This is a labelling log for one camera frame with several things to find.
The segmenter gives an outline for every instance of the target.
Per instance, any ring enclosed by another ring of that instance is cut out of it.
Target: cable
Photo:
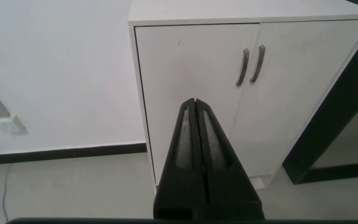
[[[2,196],[2,210],[4,211],[5,222],[7,222],[7,215],[6,215],[6,209],[5,209],[6,185],[4,184],[4,181],[2,180],[1,173],[0,173],[0,182],[4,189],[4,195]]]

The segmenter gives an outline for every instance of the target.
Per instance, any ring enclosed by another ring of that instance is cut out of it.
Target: white cabinet
[[[242,92],[236,81],[243,51],[252,55],[258,32],[258,24],[136,28],[157,182],[184,101],[208,102],[230,134]]]
[[[265,187],[357,50],[358,6],[201,2],[132,2],[129,30],[155,184],[180,105],[199,98],[213,109],[254,186]]]

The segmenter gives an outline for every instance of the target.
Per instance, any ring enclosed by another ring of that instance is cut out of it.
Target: floor
[[[1,172],[9,219],[152,218],[146,153],[3,164]],[[258,194],[268,219],[358,219],[358,178],[292,185],[281,169]]]

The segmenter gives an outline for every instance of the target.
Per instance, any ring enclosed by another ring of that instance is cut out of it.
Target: electrical outlet
[[[24,132],[25,127],[17,115],[12,114],[9,118],[0,119],[0,130],[3,133],[20,134]]]

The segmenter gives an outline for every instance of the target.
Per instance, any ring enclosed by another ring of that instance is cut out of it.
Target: metal handle
[[[256,71],[255,71],[255,74],[254,76],[249,80],[251,83],[254,83],[256,82],[256,79],[258,78],[259,76],[259,72],[260,72],[260,68],[262,68],[262,64],[264,62],[264,58],[265,58],[265,51],[266,51],[266,48],[263,44],[261,44],[259,46],[259,60],[258,60],[258,65],[256,67]]]
[[[239,78],[238,81],[236,81],[237,86],[241,86],[242,81],[244,81],[244,77],[246,76],[247,67],[248,67],[248,60],[249,60],[249,50],[244,49],[242,51],[242,54],[244,55],[244,58],[242,60],[242,70],[241,70],[240,78]]]

